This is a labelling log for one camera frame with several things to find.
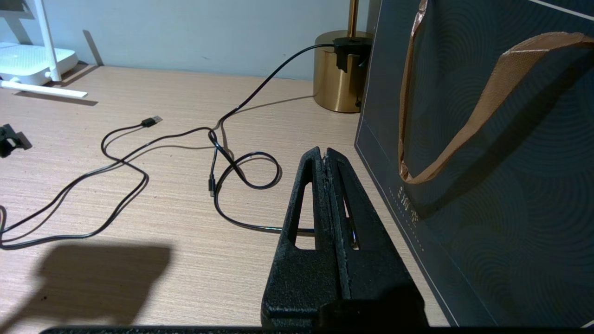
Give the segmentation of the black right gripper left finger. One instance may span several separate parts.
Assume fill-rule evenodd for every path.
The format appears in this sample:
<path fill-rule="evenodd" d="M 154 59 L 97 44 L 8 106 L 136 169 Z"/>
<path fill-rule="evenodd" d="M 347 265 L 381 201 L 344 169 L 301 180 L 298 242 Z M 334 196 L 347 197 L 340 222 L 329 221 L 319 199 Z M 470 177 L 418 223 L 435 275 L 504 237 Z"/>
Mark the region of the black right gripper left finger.
<path fill-rule="evenodd" d="M 299 249 L 303 195 L 312 186 L 314 249 Z M 261 302 L 263 326 L 313 326 L 320 307 L 340 296 L 333 221 L 320 148 L 303 154 Z"/>

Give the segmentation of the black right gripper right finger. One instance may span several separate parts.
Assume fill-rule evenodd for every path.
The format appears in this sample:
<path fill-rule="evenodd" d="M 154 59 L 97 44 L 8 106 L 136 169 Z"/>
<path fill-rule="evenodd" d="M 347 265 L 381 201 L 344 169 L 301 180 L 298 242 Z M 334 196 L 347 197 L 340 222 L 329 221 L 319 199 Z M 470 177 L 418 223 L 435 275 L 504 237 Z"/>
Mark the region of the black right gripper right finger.
<path fill-rule="evenodd" d="M 340 296 L 326 326 L 428 326 L 425 303 L 349 160 L 325 154 Z"/>

